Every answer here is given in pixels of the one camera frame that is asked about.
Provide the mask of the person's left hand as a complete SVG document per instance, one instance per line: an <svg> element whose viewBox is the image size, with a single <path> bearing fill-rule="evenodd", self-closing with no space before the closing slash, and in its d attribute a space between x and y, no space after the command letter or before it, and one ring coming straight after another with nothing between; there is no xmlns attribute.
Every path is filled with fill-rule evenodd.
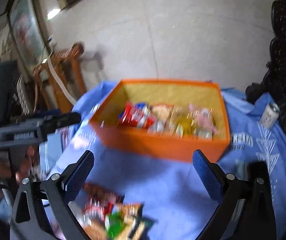
<svg viewBox="0 0 286 240"><path fill-rule="evenodd" d="M33 161L38 156L38 150L34 146L29 146L26 155L21 162L21 166L15 173L15 178L18 183L21 183L24 178L29 176ZM0 160L0 181L12 177L12 172L8 162Z"/></svg>

